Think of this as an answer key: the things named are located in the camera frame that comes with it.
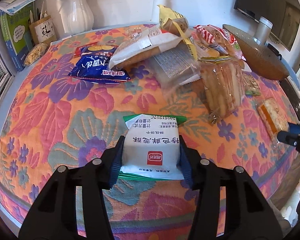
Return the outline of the grey white thermos bottle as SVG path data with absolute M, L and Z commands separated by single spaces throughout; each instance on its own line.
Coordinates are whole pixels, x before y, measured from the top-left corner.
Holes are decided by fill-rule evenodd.
M 266 18 L 260 17 L 256 32 L 254 33 L 254 41 L 258 45 L 264 45 L 269 37 L 273 24 Z

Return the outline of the white blue paper box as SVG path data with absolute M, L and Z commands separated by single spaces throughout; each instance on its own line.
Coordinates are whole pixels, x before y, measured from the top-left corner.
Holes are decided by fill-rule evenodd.
M 12 16 L 36 0 L 1 0 L 0 10 Z

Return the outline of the clear sliced toast bag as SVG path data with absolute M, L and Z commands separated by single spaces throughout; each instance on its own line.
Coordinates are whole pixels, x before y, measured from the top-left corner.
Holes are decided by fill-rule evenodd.
M 240 61 L 230 58 L 217 62 L 200 62 L 209 120 L 215 124 L 239 108 L 245 97 Z

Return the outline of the white green snack packet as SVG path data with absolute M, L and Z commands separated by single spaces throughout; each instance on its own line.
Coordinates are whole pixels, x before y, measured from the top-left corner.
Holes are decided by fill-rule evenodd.
M 125 116 L 128 132 L 119 176 L 135 180 L 182 180 L 179 167 L 179 115 L 135 114 Z

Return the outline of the yellow cake snack packet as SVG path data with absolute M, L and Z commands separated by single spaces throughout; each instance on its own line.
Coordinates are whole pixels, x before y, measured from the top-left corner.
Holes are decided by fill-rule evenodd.
M 161 29 L 181 37 L 187 45 L 190 54 L 195 60 L 198 60 L 196 48 L 190 39 L 192 31 L 189 28 L 187 19 L 182 14 L 164 5 L 158 5 L 158 8 Z

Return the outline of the clear bag of nuts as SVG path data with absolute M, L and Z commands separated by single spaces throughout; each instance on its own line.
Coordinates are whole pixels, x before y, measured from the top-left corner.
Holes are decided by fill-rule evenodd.
M 38 61 L 43 55 L 46 53 L 48 50 L 49 45 L 45 43 L 39 43 L 35 45 L 31 51 L 27 54 L 25 57 L 25 60 L 23 62 L 23 66 L 27 67 L 30 66 L 31 64 L 35 63 Z

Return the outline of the white ceramic vase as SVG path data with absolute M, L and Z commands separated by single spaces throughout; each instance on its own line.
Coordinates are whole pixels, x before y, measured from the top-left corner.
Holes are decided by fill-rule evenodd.
M 94 25 L 94 15 L 87 0 L 58 0 L 58 12 L 66 35 L 90 31 Z

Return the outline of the floral orange tablecloth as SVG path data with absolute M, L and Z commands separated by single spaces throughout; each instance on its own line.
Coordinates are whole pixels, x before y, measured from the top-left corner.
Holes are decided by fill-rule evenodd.
M 297 121 L 276 81 L 256 77 L 261 96 L 246 97 L 232 115 L 213 125 L 202 80 L 164 95 L 150 62 L 130 67 L 131 80 L 117 85 L 69 76 L 78 46 L 120 44 L 146 28 L 146 24 L 133 25 L 63 40 L 49 48 L 23 81 L 0 136 L 0 207 L 16 225 L 23 222 L 58 166 L 83 166 L 115 146 L 127 132 L 123 119 L 131 114 L 186 117 L 179 132 L 187 146 L 220 167 L 242 166 L 266 198 L 283 181 L 297 152 L 273 144 L 256 110 L 260 101 L 274 98 L 288 121 Z

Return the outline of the blue cracker bag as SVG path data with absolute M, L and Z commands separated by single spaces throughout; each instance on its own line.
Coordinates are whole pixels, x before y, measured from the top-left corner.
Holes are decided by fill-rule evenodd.
M 110 70 L 109 63 L 118 46 L 92 44 L 79 48 L 79 60 L 68 74 L 75 79 L 98 84 L 130 81 L 125 70 Z

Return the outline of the clear wafer packet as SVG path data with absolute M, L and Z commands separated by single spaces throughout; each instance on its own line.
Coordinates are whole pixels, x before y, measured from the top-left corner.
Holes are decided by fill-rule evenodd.
M 179 87 L 200 79 L 200 66 L 182 42 L 175 48 L 149 58 L 149 65 L 165 99 Z

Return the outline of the black wall television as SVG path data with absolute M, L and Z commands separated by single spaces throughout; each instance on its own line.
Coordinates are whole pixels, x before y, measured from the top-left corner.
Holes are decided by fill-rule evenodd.
M 288 50 L 291 50 L 300 25 L 298 0 L 236 0 L 234 9 L 259 20 L 269 20 L 273 34 Z

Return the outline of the white lamp stand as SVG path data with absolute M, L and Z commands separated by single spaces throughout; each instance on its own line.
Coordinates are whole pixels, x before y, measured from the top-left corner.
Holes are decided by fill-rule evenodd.
M 152 16 L 151 21 L 153 23 L 159 23 L 159 6 L 160 5 L 167 5 L 167 0 L 153 0 L 153 6 L 152 6 Z

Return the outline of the small green cracker packet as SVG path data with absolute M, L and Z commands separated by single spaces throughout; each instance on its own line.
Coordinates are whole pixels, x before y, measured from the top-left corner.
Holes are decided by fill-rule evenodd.
M 245 94 L 250 96 L 261 95 L 260 87 L 254 77 L 248 72 L 243 72 L 242 76 L 244 81 Z

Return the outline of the white bread loaf bag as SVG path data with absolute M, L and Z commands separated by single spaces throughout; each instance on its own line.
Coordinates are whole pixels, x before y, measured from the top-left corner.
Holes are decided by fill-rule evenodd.
M 175 48 L 180 42 L 181 37 L 161 30 L 158 25 L 155 25 L 122 42 L 113 53 L 108 69 L 125 68 Z

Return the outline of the orange cracker packet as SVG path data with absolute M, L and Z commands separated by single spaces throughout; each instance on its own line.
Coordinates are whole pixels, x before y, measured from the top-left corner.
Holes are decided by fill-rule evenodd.
M 274 98 L 264 99 L 258 104 L 257 111 L 272 141 L 277 141 L 279 132 L 289 131 L 288 121 Z

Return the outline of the red white snack bag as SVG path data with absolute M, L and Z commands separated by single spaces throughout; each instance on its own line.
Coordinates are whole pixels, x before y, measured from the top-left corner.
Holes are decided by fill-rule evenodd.
M 242 58 L 243 53 L 235 36 L 227 30 L 210 24 L 196 25 L 194 30 L 202 44 L 218 51 L 220 55 Z

